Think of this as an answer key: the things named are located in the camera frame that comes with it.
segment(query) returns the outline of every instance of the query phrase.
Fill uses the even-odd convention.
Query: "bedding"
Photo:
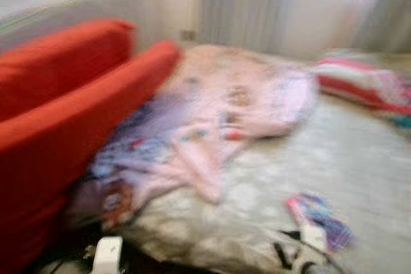
[[[325,198],[353,231],[353,247],[333,256],[348,273],[408,273],[410,166],[409,143],[391,125],[321,94],[292,134],[253,142],[228,162],[219,205],[184,187],[152,200],[118,231],[158,261],[281,273],[272,242],[282,239],[279,229],[296,228],[284,201],[308,192]]]
[[[405,105],[411,98],[404,78],[388,69],[355,60],[325,58],[317,63],[313,72],[324,92],[364,105]]]
[[[218,203],[223,163],[258,137],[290,133],[315,94],[315,79],[301,65],[268,64],[226,47],[191,50],[179,76],[96,155],[67,211],[70,225],[94,216],[111,228],[184,185]]]

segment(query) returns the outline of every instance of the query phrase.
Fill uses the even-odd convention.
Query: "mattress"
[[[181,188],[152,200],[121,233],[158,261],[220,273],[279,273],[272,243],[296,226],[284,201],[318,194],[353,231],[333,257],[351,273],[408,273],[411,151],[367,109],[327,95],[286,137],[261,139],[223,172],[219,205]]]

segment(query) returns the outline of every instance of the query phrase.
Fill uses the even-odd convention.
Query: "crumpled blanket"
[[[241,49],[200,46],[178,75],[125,119],[78,184],[71,226],[128,221],[152,198],[190,185],[218,203],[224,162],[250,141],[290,133],[312,108],[314,75]]]

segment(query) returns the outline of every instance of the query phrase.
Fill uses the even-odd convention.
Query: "electrical outlet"
[[[182,41],[195,41],[196,32],[194,30],[181,30],[180,38]]]

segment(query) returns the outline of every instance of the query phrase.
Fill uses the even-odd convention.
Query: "curtain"
[[[273,53],[281,0],[203,0],[200,41]]]
[[[411,52],[411,0],[356,0],[349,9],[339,46]]]

